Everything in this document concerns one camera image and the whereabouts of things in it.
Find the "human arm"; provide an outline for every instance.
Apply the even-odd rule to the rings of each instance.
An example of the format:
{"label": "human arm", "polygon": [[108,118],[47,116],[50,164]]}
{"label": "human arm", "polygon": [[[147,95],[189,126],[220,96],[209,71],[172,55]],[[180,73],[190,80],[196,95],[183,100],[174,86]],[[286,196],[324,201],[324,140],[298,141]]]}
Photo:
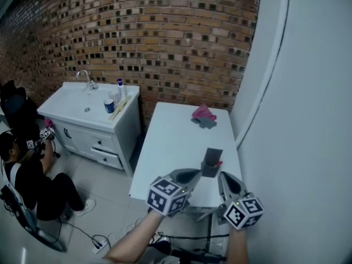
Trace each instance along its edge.
{"label": "human arm", "polygon": [[53,157],[54,157],[54,151],[53,147],[51,145],[51,140],[46,139],[45,140],[45,154],[44,157],[40,160],[43,166],[43,173],[46,174],[52,163],[53,163]]}
{"label": "human arm", "polygon": [[230,225],[226,257],[226,264],[248,264],[245,230],[236,230]]}
{"label": "human arm", "polygon": [[152,210],[104,256],[113,263],[136,263],[147,249],[164,216]]}

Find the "white shoe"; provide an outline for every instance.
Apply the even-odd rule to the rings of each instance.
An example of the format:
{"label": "white shoe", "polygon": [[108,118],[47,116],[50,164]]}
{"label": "white shoe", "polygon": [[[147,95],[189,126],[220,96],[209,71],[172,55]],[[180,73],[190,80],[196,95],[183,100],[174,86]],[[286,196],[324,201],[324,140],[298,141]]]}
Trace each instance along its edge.
{"label": "white shoe", "polygon": [[84,202],[84,208],[81,211],[74,211],[74,213],[77,216],[83,216],[84,214],[86,214],[87,212],[90,212],[94,209],[95,205],[97,204],[97,202],[95,200],[86,200]]}

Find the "sink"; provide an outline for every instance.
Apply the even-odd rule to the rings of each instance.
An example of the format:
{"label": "sink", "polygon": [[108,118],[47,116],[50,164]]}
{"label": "sink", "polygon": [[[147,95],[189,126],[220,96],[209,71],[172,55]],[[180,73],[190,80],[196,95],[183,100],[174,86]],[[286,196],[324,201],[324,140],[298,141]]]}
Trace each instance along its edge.
{"label": "sink", "polygon": [[131,98],[114,120],[108,120],[111,114],[106,112],[103,103],[111,90],[117,90],[117,85],[99,84],[98,89],[89,90],[85,82],[64,82],[37,111],[47,118],[112,131],[138,97],[139,87],[126,86],[126,94]]}

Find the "drawer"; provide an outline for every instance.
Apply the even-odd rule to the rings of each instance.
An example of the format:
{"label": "drawer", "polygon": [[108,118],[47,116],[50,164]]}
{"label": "drawer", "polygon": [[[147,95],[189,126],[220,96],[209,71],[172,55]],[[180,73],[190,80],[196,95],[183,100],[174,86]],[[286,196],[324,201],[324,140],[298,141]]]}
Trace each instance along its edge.
{"label": "drawer", "polygon": [[117,155],[98,151],[98,150],[95,150],[94,148],[91,148],[91,152],[93,153],[94,158],[97,160],[97,162],[108,165],[110,167],[123,169],[120,163],[120,159]]}
{"label": "drawer", "polygon": [[93,148],[111,152],[111,153],[117,153],[117,150],[114,146],[114,143],[111,137],[104,136],[101,134],[95,134],[91,132],[88,132],[87,134],[89,137],[89,142],[91,143],[91,146]]}

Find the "faucet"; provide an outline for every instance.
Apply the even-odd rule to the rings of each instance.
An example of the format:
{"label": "faucet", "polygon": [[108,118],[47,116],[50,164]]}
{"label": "faucet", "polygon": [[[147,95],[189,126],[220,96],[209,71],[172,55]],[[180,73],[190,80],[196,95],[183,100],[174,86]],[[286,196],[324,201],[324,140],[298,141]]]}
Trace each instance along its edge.
{"label": "faucet", "polygon": [[98,85],[93,80],[90,80],[88,71],[86,71],[85,69],[80,70],[79,72],[76,73],[77,80],[79,80],[80,73],[85,73],[87,77],[87,86],[89,87],[89,90],[98,89]]}

